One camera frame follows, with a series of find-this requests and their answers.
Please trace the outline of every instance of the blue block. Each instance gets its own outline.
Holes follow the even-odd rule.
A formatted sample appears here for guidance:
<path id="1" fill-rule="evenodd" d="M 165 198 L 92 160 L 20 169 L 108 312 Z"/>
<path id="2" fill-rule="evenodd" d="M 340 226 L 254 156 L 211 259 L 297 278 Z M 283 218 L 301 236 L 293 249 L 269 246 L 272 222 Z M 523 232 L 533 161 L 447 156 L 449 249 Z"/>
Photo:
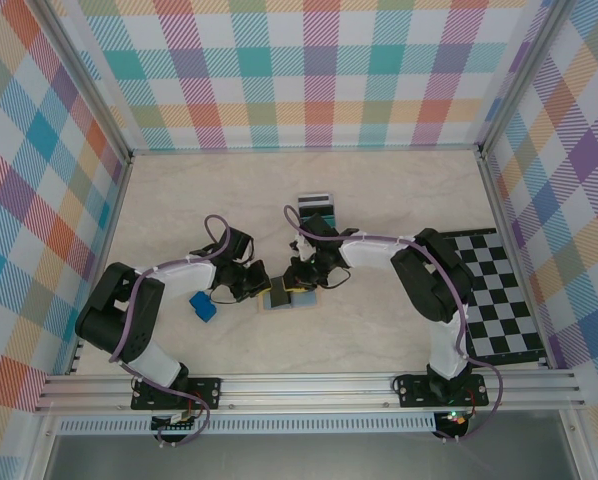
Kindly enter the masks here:
<path id="1" fill-rule="evenodd" d="M 203 292 L 195 293 L 190 299 L 190 305 L 195 309 L 197 316 L 206 323 L 217 313 L 217 307 L 212 304 L 210 297 Z"/>

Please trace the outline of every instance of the metal rail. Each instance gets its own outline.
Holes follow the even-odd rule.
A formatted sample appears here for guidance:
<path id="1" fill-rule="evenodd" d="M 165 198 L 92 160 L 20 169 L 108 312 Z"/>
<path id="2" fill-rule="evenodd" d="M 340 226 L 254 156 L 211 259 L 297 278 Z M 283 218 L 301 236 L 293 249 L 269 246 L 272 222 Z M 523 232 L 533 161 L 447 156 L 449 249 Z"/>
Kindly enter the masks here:
<path id="1" fill-rule="evenodd" d="M 110 109 L 104 101 L 93 78 L 88 73 L 81 55 L 74 47 L 66 33 L 61 20 L 47 0 L 27 0 L 28 7 L 41 25 L 44 34 L 55 48 L 61 64 L 66 68 L 77 90 L 84 98 L 92 111 L 99 126 L 106 134 L 106 138 L 115 150 L 115 153 L 130 163 L 132 148 L 123 137 L 117 122 L 112 117 Z"/>
<path id="2" fill-rule="evenodd" d="M 494 402 L 498 381 L 490 372 L 480 373 L 484 376 L 491 399 L 490 405 L 483 407 L 487 410 Z M 223 375 L 219 408 L 213 414 L 448 410 L 448 407 L 400 408 L 397 395 L 391 390 L 391 382 L 396 375 L 398 374 Z M 569 370 L 509 370 L 503 372 L 503 377 L 501 410 L 570 410 L 584 406 L 583 395 L 574 374 Z M 130 409 L 130 380 L 128 375 L 48 377 L 37 404 L 37 412 L 51 416 L 136 415 L 138 412 Z"/>
<path id="3" fill-rule="evenodd" d="M 495 118 L 490 124 L 490 128 L 486 132 L 482 145 L 483 151 L 486 152 L 486 157 L 508 126 L 519 103 L 521 103 L 521 99 L 535 79 L 555 38 L 557 38 L 561 27 L 570 16 L 570 12 L 576 3 L 576 0 L 558 0 L 553 2 L 550 7 L 550 12 L 548 12 L 541 30 L 530 47 L 530 51 L 523 60 L 522 65 L 519 67 L 512 86 L 508 90 L 508 93 L 506 93 L 499 110 L 495 114 Z"/>

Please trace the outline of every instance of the gray floor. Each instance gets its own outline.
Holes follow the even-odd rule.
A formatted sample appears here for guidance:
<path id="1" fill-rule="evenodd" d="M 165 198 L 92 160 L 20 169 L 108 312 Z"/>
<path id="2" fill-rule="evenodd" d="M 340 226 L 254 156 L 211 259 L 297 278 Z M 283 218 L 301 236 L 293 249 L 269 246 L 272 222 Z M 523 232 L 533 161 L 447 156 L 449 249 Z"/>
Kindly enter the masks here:
<path id="1" fill-rule="evenodd" d="M 151 437 L 62 437 L 46 479 L 568 480 L 574 472 L 556 412 L 502 412 L 459 445 L 430 434 L 208 435 L 161 450 Z"/>

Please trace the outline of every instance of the aluminum frame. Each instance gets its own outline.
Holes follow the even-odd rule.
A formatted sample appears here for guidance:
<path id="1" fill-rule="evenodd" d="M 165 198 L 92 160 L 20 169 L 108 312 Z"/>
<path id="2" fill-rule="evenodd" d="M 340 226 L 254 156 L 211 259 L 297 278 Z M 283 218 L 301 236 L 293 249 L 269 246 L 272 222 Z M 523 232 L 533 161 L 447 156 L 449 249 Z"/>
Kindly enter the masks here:
<path id="1" fill-rule="evenodd" d="M 484 376 L 492 408 L 498 381 Z M 222 375 L 219 408 L 213 415 L 302 413 L 444 412 L 448 407 L 401 408 L 392 380 L 400 373 Z M 569 370 L 504 370 L 501 410 L 574 410 L 585 405 Z M 129 375 L 48 377 L 37 413 L 65 415 L 136 415 L 130 409 Z M 144 413 L 176 413 L 159 411 Z"/>
<path id="2" fill-rule="evenodd" d="M 428 151 L 456 151 L 456 150 L 473 150 L 475 145 L 470 143 L 445 143 L 440 145 L 404 145 L 399 147 L 271 147 L 271 148 L 231 148 L 229 153 L 295 153 L 295 152 L 428 152 Z M 151 157 L 151 156 L 173 156 L 173 155 L 199 155 L 212 153 L 226 153 L 225 150 L 217 149 L 215 151 L 200 151 L 198 149 L 180 148 L 177 150 L 167 151 L 151 151 L 146 149 L 136 149 L 133 154 L 137 157 Z"/>
<path id="3" fill-rule="evenodd" d="M 84 98 L 90 110 L 108 138 L 115 153 L 130 163 L 132 148 L 123 137 L 110 109 L 99 93 L 94 80 L 88 73 L 79 52 L 75 49 L 65 32 L 61 21 L 47 0 L 26 0 L 37 22 L 55 48 L 61 63 L 72 77 L 77 90 Z"/>
<path id="4" fill-rule="evenodd" d="M 486 157 L 508 126 L 521 99 L 528 90 L 530 83 L 534 80 L 550 47 L 576 3 L 577 0 L 554 0 L 539 33 L 530 47 L 530 51 L 519 67 L 508 93 L 484 136 L 482 148 Z"/>
<path id="5" fill-rule="evenodd" d="M 531 317 L 537 327 L 537 332 L 539 332 L 541 341 L 545 346 L 548 364 L 556 366 L 555 356 L 550 348 L 550 342 L 548 342 L 548 335 L 543 324 L 536 320 L 538 318 L 538 306 L 534 296 L 531 294 L 532 289 L 528 284 L 528 280 L 523 274 L 523 269 L 521 268 L 521 265 L 523 264 L 521 262 L 521 254 L 517 248 L 511 227 L 506 221 L 502 208 L 503 201 L 496 188 L 495 180 L 485 154 L 485 151 L 475 152 L 475 160 L 477 161 L 484 188 L 486 190 L 486 196 L 488 197 L 488 202 L 490 203 L 490 208 L 495 218 L 497 231 L 503 241 L 512 270 L 517 277 L 526 305 L 528 306 Z M 584 414 L 584 410 L 560 410 L 561 422 L 564 431 L 566 432 L 566 438 L 568 439 L 570 451 L 572 452 L 579 475 L 586 480 L 598 480 L 598 465 L 592 453 L 591 446 L 594 440 L 592 436 L 585 431 L 585 422 L 582 418 Z"/>

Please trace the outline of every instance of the colorful plaid wallpaper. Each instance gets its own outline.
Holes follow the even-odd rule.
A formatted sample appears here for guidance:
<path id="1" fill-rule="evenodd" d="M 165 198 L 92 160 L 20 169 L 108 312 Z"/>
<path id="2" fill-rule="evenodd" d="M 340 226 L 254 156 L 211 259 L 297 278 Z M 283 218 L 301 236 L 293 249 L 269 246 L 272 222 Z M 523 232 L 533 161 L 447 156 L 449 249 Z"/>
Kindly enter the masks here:
<path id="1" fill-rule="evenodd" d="M 53 4 L 127 138 L 150 150 L 475 143 L 546 10 L 541 0 Z"/>
<path id="2" fill-rule="evenodd" d="M 0 0 L 0 480 L 69 353 L 121 169 L 24 0 Z"/>
<path id="3" fill-rule="evenodd" d="M 501 106 L 501 102 L 506 95 L 510 91 L 510 87 L 512 86 L 513 82 L 517 78 L 517 73 L 519 72 L 519 67 L 523 64 L 524 60 L 526 59 L 528 53 L 530 52 L 530 47 L 532 46 L 535 38 L 537 38 L 537 34 L 541 31 L 541 27 L 543 26 L 548 13 L 550 12 L 550 7 L 554 3 L 555 0 L 542 0 L 541 6 L 535 15 L 535 18 L 532 20 L 532 24 L 530 28 L 526 32 L 526 36 L 515 55 L 514 60 L 510 64 L 508 68 L 508 72 L 506 73 L 506 77 L 499 87 L 497 91 L 497 96 L 495 97 L 490 109 L 488 110 L 488 114 L 486 115 L 486 119 L 481 125 L 479 129 L 479 134 L 477 135 L 477 141 L 475 143 L 483 144 L 486 134 L 488 133 L 488 129 L 492 125 L 492 121 L 495 118 L 495 115 L 499 111 L 499 107 Z"/>
<path id="4" fill-rule="evenodd" d="M 598 0 L 579 0 L 489 162 L 557 363 L 581 374 L 598 447 Z"/>

